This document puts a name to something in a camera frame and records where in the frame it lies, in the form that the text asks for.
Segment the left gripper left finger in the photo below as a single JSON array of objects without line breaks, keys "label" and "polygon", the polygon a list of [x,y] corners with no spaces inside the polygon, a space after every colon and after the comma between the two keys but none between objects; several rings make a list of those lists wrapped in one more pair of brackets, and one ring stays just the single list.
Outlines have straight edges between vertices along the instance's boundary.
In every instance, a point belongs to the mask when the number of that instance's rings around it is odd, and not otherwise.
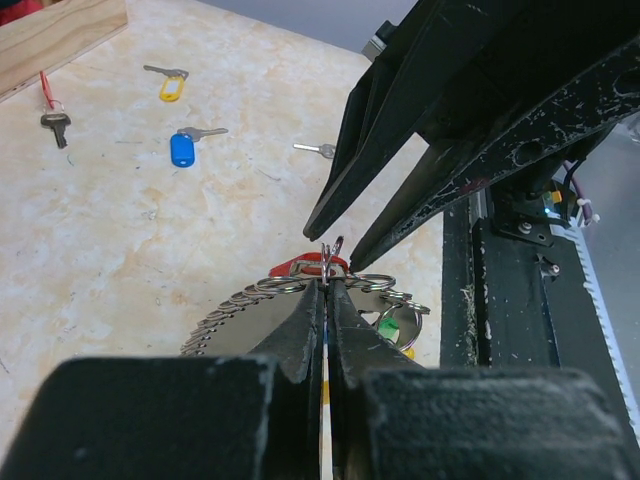
[{"label": "left gripper left finger", "polygon": [[[323,314],[316,282],[305,292]],[[94,357],[43,382],[1,466],[5,479],[312,479],[310,362],[266,353]]]}]

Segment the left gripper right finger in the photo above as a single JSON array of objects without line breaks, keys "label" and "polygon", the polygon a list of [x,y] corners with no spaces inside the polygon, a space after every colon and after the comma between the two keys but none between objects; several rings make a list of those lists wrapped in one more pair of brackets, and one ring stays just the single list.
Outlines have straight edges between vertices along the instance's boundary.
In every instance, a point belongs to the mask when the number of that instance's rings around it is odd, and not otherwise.
[{"label": "left gripper right finger", "polygon": [[327,292],[338,479],[635,479],[636,452],[596,383],[559,368],[427,369]]}]

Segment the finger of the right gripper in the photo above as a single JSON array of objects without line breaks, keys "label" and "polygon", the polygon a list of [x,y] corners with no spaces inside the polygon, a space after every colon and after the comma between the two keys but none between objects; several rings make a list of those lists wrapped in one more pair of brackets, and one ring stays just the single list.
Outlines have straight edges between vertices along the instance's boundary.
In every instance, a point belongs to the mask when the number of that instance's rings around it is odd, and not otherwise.
[{"label": "finger of the right gripper", "polygon": [[[486,137],[633,37],[635,1],[418,2],[385,27],[385,48],[348,96],[306,237],[329,229],[411,136],[427,149]],[[532,184],[539,168],[586,156],[605,130],[506,178]]]},{"label": "finger of the right gripper", "polygon": [[639,109],[639,39],[631,38],[486,137],[431,145],[350,257],[364,270],[437,213]]}]

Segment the large keyring with rings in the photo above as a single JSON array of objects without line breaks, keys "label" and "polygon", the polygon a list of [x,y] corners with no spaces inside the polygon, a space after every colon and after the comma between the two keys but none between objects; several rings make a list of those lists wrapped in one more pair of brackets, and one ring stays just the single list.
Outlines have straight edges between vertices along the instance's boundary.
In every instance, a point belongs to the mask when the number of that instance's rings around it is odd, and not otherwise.
[{"label": "large keyring with rings", "polygon": [[329,367],[323,314],[309,306],[310,283],[341,280],[360,318],[386,341],[408,357],[422,331],[428,307],[413,301],[411,294],[395,290],[396,280],[385,274],[351,274],[330,277],[329,262],[339,256],[341,245],[324,246],[320,277],[270,277],[245,287],[201,320],[180,349],[183,356],[225,356],[266,353],[278,358],[287,373],[301,365],[301,348],[307,335],[313,337],[309,353],[320,383],[310,395],[312,460],[310,478],[332,476],[330,439]]}]

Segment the key with red tag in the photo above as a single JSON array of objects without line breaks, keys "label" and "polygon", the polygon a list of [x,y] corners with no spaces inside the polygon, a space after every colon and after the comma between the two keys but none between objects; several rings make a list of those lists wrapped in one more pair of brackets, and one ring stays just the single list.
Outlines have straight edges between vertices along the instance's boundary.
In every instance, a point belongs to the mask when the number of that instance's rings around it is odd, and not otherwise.
[{"label": "key with red tag", "polygon": [[[349,266],[344,259],[339,256],[330,258],[330,277],[345,277],[348,273]],[[322,255],[319,252],[304,253],[276,265],[269,271],[270,277],[293,277],[298,275],[320,277],[322,275]]]}]

